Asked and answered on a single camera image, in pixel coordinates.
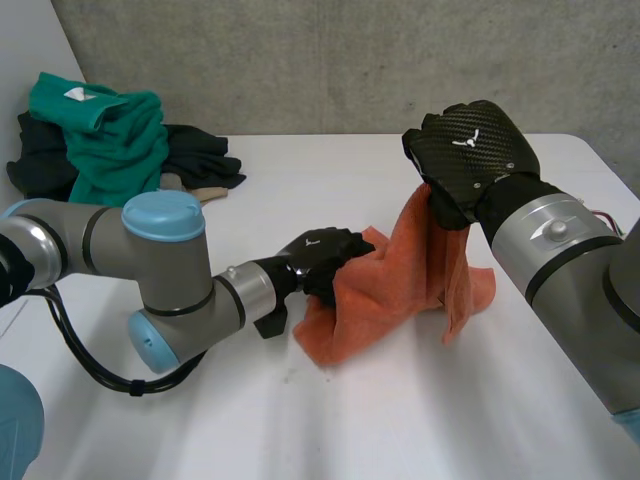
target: teal sweater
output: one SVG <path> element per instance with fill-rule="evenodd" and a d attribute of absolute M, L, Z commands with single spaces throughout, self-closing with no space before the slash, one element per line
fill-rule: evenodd
<path fill-rule="evenodd" d="M 64 95 L 76 87 L 86 100 Z M 79 172 L 69 201 L 113 207 L 160 185 L 169 154 L 160 107 L 152 92 L 118 94 L 44 72 L 29 96 L 33 118 L 64 132 L 67 158 Z"/>

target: light blue robot base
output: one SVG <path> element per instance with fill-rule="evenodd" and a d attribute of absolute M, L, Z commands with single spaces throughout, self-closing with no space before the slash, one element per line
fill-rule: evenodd
<path fill-rule="evenodd" d="M 23 375 L 0 365 L 0 480 L 20 480 L 42 448 L 44 408 Z"/>
<path fill-rule="evenodd" d="M 640 446 L 640 409 L 618 413 L 613 416 L 613 421 L 622 425 L 629 436 Z"/>

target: light blue joint cap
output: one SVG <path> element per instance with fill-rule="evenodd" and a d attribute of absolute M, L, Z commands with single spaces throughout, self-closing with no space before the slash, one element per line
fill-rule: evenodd
<path fill-rule="evenodd" d="M 44 408 L 22 374 L 0 365 L 0 480 L 21 480 L 40 454 Z"/>
<path fill-rule="evenodd" d="M 134 235 L 156 242 L 186 242 L 204 231 L 200 202 L 177 190 L 133 197 L 122 209 L 122 223 Z"/>
<path fill-rule="evenodd" d="M 169 344 L 141 311 L 129 317 L 129 338 L 153 373 L 163 373 L 180 366 Z"/>
<path fill-rule="evenodd" d="M 640 408 L 613 416 L 613 421 L 622 425 L 636 445 L 640 447 Z"/>
<path fill-rule="evenodd" d="M 30 202 L 51 202 L 52 200 L 49 200 L 48 198 L 27 198 L 26 200 L 20 200 L 19 202 L 14 203 L 13 205 L 11 205 L 9 208 L 7 208 L 4 213 L 2 215 L 0 215 L 0 218 L 7 218 L 10 217 L 11 215 L 13 215 L 15 213 L 16 210 L 18 210 L 20 207 L 22 207 L 23 205 L 30 203 Z"/>

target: pile of clothes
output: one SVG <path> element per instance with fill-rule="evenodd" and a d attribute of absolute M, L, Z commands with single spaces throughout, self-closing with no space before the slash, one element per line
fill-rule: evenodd
<path fill-rule="evenodd" d="M 118 94 L 41 73 L 18 116 L 22 153 L 7 164 L 25 198 L 123 206 L 159 188 L 201 202 L 240 185 L 228 141 L 188 125 L 163 125 L 153 92 Z"/>

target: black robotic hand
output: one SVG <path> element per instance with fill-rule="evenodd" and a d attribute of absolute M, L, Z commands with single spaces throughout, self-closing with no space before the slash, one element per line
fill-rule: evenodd
<path fill-rule="evenodd" d="M 352 258 L 374 250 L 362 234 L 330 227 L 303 233 L 278 255 L 287 256 L 289 266 L 298 275 L 299 289 L 335 307 L 333 277 L 336 271 Z"/>
<path fill-rule="evenodd" d="M 496 181 L 514 173 L 540 175 L 540 164 L 522 133 L 486 100 L 427 114 L 420 130 L 402 136 L 407 157 L 431 186 L 429 206 L 446 230 L 476 222 L 476 207 Z"/>

